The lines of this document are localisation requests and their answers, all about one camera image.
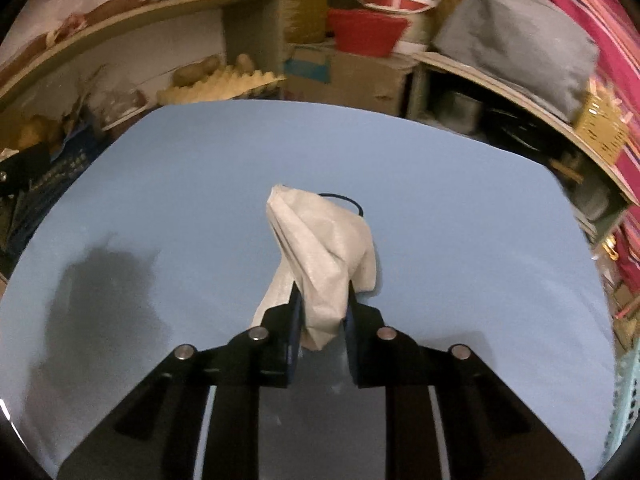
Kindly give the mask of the white paper napkin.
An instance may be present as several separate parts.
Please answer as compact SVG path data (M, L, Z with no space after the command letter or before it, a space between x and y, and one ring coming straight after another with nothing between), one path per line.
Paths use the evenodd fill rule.
M252 321L290 298L303 297L302 345L319 351L340 330L348 293L375 289L378 265L370 228L362 217L316 193L274 186L266 203L280 264Z

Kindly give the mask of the light blue plastic basket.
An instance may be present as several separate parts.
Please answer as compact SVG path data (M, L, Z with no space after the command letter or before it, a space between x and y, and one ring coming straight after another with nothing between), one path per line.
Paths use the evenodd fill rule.
M606 464L626 439L639 416L639 341L616 362L615 391L610 430L602 464Z

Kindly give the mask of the light blue tablecloth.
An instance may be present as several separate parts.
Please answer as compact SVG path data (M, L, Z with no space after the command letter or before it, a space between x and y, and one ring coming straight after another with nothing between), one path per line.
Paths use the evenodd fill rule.
M552 173L396 117L232 101L140 120L17 263L1 301L1 411L48 474L173 348L250 326L280 261L266 218L277 184L356 200L385 321L436 348L468 344L597 473L612 328Z

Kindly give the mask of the yellow woven box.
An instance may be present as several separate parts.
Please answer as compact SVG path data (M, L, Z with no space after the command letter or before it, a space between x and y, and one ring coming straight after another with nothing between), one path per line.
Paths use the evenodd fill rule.
M574 133L578 138L608 165L616 164L628 141L628 122L632 114L622 112L621 102L611 87L605 87L591 77L584 107L574 123Z

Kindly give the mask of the low white shelf unit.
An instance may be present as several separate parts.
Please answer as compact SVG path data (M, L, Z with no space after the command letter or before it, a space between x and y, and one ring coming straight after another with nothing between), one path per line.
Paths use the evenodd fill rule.
M480 70L436 52L413 57L408 117L512 152L549 169L592 246L623 220L636 194L573 126Z

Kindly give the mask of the yellow egg tray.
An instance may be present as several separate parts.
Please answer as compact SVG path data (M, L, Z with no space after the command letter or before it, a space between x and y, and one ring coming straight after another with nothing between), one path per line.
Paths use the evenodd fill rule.
M192 86L168 87L158 90L156 102L160 106L192 104L199 102L218 102L235 99L255 99L279 90L285 82L285 76L273 72L241 74L230 66L216 70L213 75L197 81Z

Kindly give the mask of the cardboard box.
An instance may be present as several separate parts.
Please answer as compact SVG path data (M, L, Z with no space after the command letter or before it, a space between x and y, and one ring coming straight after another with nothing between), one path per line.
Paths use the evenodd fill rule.
M284 63L284 98L404 117L415 69L405 55L371 58L333 44L300 44Z

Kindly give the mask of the grey fabric cover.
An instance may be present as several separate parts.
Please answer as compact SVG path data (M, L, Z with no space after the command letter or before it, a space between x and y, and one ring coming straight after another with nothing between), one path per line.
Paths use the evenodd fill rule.
M599 57L594 40L550 0L460 0L433 47L564 122L579 116Z

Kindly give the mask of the red plastic bowl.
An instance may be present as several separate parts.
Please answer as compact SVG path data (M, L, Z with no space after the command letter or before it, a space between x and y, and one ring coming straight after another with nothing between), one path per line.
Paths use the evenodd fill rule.
M409 26L402 16L364 9L330 9L329 30L341 52L387 58Z

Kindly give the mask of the striped red curtain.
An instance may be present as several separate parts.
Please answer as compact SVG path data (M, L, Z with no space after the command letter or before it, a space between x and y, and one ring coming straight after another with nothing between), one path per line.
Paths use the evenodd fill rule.
M639 32L618 0L551 0L596 42L597 81L613 85L623 115L631 113L626 148L616 167L639 203ZM639 206L631 206L615 232L618 272L639 292Z

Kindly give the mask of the wooden wall shelf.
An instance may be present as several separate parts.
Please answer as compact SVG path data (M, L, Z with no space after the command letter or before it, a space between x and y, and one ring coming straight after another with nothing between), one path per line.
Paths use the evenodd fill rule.
M1 141L78 104L116 108L125 91L155 102L172 75L218 58L283 63L282 0L26 0L1 39Z

